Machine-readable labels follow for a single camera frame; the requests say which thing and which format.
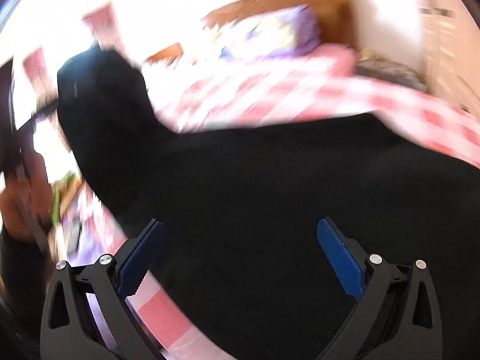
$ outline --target blue gripper pad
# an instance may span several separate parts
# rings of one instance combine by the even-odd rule
[[[117,294],[120,299],[137,292],[153,260],[165,246],[165,241],[163,224],[152,220],[138,238],[125,242],[115,254],[115,258],[119,255],[119,259],[123,260],[117,270]]]
[[[365,291],[363,270],[326,219],[318,222],[317,239],[345,293],[359,301]]]

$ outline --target purple pillow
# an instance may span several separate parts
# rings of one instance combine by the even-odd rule
[[[222,57],[252,60],[301,56],[320,45],[317,17],[308,5],[248,17],[222,28]]]

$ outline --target wooden furniture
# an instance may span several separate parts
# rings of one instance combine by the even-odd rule
[[[343,43],[356,48],[354,23],[350,0],[239,0],[210,12],[203,18],[212,28],[235,20],[278,9],[308,4],[318,17],[322,30],[322,42]],[[175,43],[147,58],[146,62],[178,58],[183,54],[182,47]]]
[[[480,30],[462,0],[418,0],[430,93],[480,119]]]

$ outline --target wooden headboard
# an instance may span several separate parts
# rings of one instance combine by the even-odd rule
[[[216,24],[222,26],[231,21],[301,4],[308,4],[315,11],[322,30],[322,42],[343,43],[356,48],[350,0],[239,0],[213,10],[203,21],[212,28]],[[176,43],[148,57],[147,62],[175,59],[182,54],[182,47]]]

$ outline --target black cloth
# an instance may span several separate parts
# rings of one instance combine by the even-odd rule
[[[47,263],[35,243],[0,234],[1,277],[5,286],[0,300],[1,359],[40,359],[40,323],[45,302]]]
[[[368,253],[425,260],[445,359],[471,343],[480,315],[478,169],[369,114],[177,135],[155,121],[140,72],[114,51],[67,61],[58,93],[86,181],[128,237],[151,218],[164,223],[167,250],[152,273],[237,359],[314,359],[347,317],[354,299],[316,239],[327,215]]]

